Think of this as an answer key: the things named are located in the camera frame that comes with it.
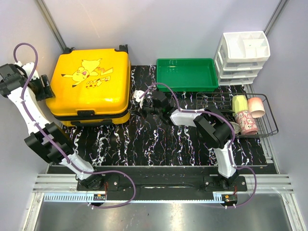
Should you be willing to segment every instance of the black mount plate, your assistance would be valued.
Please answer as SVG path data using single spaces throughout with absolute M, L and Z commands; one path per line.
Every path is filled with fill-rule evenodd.
M 224 189 L 220 183 L 219 180 L 221 179 L 221 176 L 206 176 L 203 177 L 204 180 L 204 186 L 206 192 L 216 192 L 216 191 L 235 191 L 235 186 L 237 187 L 238 192 L 246 192 L 247 191 L 247 184 L 245 177 L 238 176 L 236 180 L 233 182 L 231 186 L 226 190 Z
M 105 176 L 105 183 L 108 185 L 108 191 L 118 191 L 119 187 L 119 180 L 120 177 L 117 174 L 107 174 Z M 77 185 L 77 191 L 94 191 L 93 189 L 87 189 L 86 187 L 82 186 L 81 184 L 78 183 Z

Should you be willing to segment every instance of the white plastic drawer unit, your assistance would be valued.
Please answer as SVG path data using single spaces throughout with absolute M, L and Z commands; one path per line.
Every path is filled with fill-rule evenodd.
M 219 79 L 218 84 L 220 86 L 252 84 L 254 82 L 254 79 L 254 77 L 239 79 Z
M 270 57 L 263 31 L 223 33 L 218 51 L 227 63 L 264 62 Z
M 225 61 L 225 52 L 218 51 L 215 56 L 215 63 L 224 71 L 252 71 L 261 70 L 265 61 L 263 62 L 246 62 L 246 63 L 228 63 Z
M 256 77 L 260 71 L 257 70 L 246 70 L 246 71 L 225 71 L 221 69 L 220 63 L 215 60 L 215 68 L 217 71 L 218 78 L 245 78 L 245 77 Z

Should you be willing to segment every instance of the pink cup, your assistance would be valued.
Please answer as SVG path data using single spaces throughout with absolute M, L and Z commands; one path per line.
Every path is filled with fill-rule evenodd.
M 235 114 L 235 122 L 241 126 L 242 135 L 256 135 L 258 128 L 249 111 L 241 111 Z
M 259 118 L 265 114 L 263 102 L 258 97 L 248 100 L 248 110 L 253 118 Z

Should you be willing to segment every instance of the metal floor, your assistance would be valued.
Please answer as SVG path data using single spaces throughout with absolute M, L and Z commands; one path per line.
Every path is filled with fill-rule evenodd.
M 239 195 L 245 201 L 248 195 Z M 257 194 L 237 209 L 202 204 L 130 204 L 91 210 L 85 204 L 43 202 L 36 231 L 290 231 L 278 194 Z

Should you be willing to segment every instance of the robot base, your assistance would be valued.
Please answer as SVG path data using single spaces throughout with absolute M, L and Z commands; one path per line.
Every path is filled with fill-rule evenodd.
M 221 192 L 221 191 L 230 191 L 230 192 L 246 192 L 247 184 L 245 177 L 235 176 L 226 179 L 223 176 L 206 176 L 203 178 L 204 186 L 206 192 Z
M 77 191 L 102 191 L 104 190 L 104 183 L 108 186 L 108 191 L 117 191 L 119 186 L 119 176 L 117 174 L 108 174 L 102 176 L 100 182 L 99 179 L 95 179 L 95 184 L 86 186 L 83 182 L 78 181 Z

